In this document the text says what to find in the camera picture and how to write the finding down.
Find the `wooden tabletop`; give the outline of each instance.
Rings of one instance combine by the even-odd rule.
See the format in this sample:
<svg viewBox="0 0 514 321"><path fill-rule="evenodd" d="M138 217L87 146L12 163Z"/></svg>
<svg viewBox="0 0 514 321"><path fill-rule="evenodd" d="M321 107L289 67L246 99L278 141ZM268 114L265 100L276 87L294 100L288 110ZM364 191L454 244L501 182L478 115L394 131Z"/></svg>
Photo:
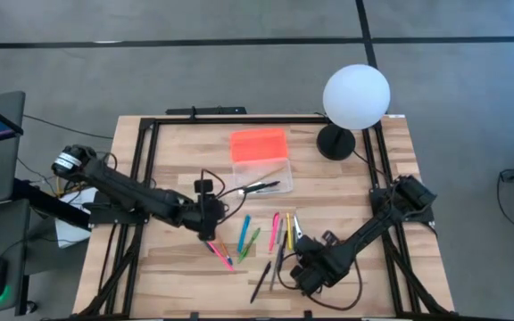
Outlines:
<svg viewBox="0 0 514 321"><path fill-rule="evenodd" d="M112 144L112 152L118 158L118 171L127 175L132 164L139 120L138 116L120 117ZM406 119L403 116L385 116L382 124L394 177L419 177ZM322 308L298 291L283 288L278 281L270 292L271 273L255 302L249 303L267 262L271 260L274 263L276 256L277 246L272 254L268 249L275 212L297 213L304 233L318 239L325 230L345 238L372 216L367 164L354 155L343 161L323 158L316 147L321 125L163 125L158 137L153 178L161 188L172 188L194 197L193 183L199 179L200 169L206 168L223 177L228 188L233 187L229 135L249 128L283 128L286 131L294 190L248 199L234 217L218 227L218 233L235 261L235 272L227 271L221 261L200 243L196 233L152 219L145 227L140 250L131 317L189 317L192 311L199 312L200 317L301 317L306 309L311 309L316 317L393 316L380 239L358 256L364 290L354 309L341 312ZM356 136L356 151L364 156L361 132L353 133ZM379 160L375 137L372 132L372 146L375 158ZM146 154L147 148L143 152L140 177L144 175ZM232 196L225 202L235 207L239 200ZM236 247L247 214L252 217L248 234L257 227L261 228L261 234L247 258L237 264ZM441 305L452 309L452 298L435 236L421 224L407 223L404 228L416 275ZM73 312L81 311L96 295L110 231L110 226L93 229ZM112 242L108 273L112 270L116 239L115 236ZM281 277L288 284L293 283L289 271L294 264L292 258L288 259L281 272ZM398 275L403 305L408 308L405 282L400 272ZM326 303L346 306L356 297L358 282L356 273L351 271L333 288L325 288L321 294L315 295ZM126 277L123 276L115 311L121 311L125 283Z"/></svg>

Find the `orange lid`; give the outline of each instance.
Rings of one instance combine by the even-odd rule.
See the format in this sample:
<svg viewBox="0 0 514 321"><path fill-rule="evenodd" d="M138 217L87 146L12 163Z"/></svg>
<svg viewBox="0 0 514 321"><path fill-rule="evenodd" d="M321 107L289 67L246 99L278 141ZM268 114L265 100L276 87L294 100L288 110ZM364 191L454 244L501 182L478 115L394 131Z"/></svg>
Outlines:
<svg viewBox="0 0 514 321"><path fill-rule="evenodd" d="M229 146L233 162L287 158L288 155L282 128L237 131L231 134Z"/></svg>

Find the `lamp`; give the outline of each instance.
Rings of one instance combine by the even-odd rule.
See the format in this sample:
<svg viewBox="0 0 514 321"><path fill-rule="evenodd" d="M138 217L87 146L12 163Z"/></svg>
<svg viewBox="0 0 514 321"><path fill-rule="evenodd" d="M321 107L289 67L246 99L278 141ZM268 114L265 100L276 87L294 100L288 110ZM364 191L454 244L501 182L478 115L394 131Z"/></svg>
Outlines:
<svg viewBox="0 0 514 321"><path fill-rule="evenodd" d="M363 64L346 66L327 82L322 103L331 124L317 136L317 148L326 158L341 161L356 146L349 129L376 124L390 104L390 86L380 71Z"/></svg>

